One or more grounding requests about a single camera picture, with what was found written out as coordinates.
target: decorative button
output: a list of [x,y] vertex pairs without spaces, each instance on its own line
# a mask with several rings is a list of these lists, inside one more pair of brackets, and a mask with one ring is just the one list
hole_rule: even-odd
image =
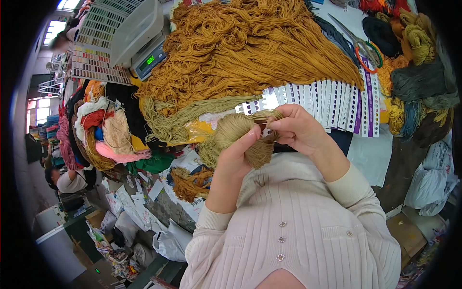
[[282,260],[284,260],[284,258],[285,258],[285,256],[282,255],[282,254],[278,254],[278,255],[276,256],[276,260],[278,260],[279,262],[282,262]]

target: cream ribbed sweater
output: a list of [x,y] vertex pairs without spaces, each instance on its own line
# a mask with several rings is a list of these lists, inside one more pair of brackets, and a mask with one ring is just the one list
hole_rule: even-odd
[[306,288],[395,288],[401,251],[379,200],[351,165],[325,183],[299,153],[244,178],[238,209],[201,211],[180,288],[255,288],[277,269]]

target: green digital display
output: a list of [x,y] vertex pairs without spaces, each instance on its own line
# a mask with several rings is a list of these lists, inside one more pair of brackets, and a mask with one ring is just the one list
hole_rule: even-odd
[[154,57],[151,55],[141,66],[140,71],[143,71],[149,64],[154,61]]

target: green light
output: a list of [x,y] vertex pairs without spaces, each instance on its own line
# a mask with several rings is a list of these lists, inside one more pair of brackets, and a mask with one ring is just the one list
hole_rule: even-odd
[[149,58],[146,60],[146,63],[149,65],[149,64],[151,64],[153,61],[154,61],[154,57],[151,55],[151,57],[149,57]]

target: hand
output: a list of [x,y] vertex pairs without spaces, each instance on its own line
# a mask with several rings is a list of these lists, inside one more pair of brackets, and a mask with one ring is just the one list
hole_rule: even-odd
[[242,180],[252,169],[244,153],[260,138],[260,135],[261,128],[255,125],[253,129],[220,153],[210,192],[205,201],[205,205],[212,212],[227,214],[236,210]]
[[235,141],[229,148],[224,149],[218,157],[214,176],[219,175],[230,179],[243,179],[252,169],[244,153],[260,136],[261,128],[258,125],[254,125],[253,129]]
[[278,143],[289,145],[310,157],[330,139],[322,125],[302,106],[281,105],[276,109],[285,117],[269,123],[267,127],[278,131]]
[[299,105],[281,105],[276,109],[285,117],[268,123],[267,127],[278,131],[281,136],[278,143],[308,156],[326,182],[336,181],[347,173],[350,161],[311,114]]

